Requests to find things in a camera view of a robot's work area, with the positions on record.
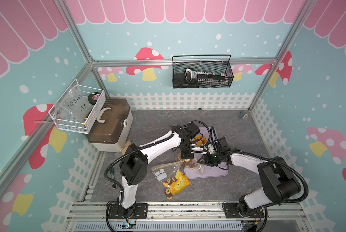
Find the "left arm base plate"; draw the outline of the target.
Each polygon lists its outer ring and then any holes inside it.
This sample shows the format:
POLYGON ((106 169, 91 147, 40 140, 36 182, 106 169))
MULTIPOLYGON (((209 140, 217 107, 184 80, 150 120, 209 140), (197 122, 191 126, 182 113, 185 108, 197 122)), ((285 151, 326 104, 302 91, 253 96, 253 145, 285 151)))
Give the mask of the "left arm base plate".
POLYGON ((146 219, 148 204, 135 203, 131 207, 125 209, 119 203, 110 203, 107 207, 108 219, 146 219))

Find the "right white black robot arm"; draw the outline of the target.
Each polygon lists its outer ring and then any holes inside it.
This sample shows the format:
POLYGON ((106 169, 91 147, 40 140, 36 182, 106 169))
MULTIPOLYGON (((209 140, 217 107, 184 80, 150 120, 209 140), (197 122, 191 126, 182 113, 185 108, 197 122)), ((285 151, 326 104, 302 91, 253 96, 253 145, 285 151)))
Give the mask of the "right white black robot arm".
POLYGON ((219 167, 220 163, 238 166, 259 175, 262 187, 241 196, 235 212, 250 218, 256 212, 282 203, 299 203, 308 197, 309 189, 303 176, 287 165, 282 157, 268 158, 230 149, 225 137, 218 138, 213 127, 203 159, 206 165, 219 167))

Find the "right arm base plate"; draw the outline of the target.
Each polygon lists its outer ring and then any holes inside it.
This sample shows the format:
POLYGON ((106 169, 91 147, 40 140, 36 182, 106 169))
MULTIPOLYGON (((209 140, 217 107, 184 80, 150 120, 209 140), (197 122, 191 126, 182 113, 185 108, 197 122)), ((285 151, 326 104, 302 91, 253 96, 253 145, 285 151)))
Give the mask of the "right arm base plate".
POLYGON ((262 219, 265 217, 264 210, 261 207, 250 209, 242 202, 222 202, 222 210, 224 211, 226 218, 262 219))

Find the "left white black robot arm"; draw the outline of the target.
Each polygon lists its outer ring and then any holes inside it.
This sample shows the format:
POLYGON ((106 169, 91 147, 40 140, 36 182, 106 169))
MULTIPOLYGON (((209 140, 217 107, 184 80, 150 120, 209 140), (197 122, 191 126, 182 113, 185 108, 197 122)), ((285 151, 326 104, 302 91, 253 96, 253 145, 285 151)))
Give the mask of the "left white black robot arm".
POLYGON ((195 136, 200 133, 197 124, 203 125, 211 138, 209 127, 199 120, 180 126, 170 126, 171 130, 162 137, 142 146, 134 146, 124 155, 115 159, 104 171, 104 178, 116 184, 120 188, 118 200, 113 201, 123 209, 130 209, 136 203, 136 192, 138 185, 144 180, 147 174, 148 165, 155 158, 166 151, 180 149, 181 159, 191 160, 196 153, 205 153, 209 143, 194 148, 195 136))

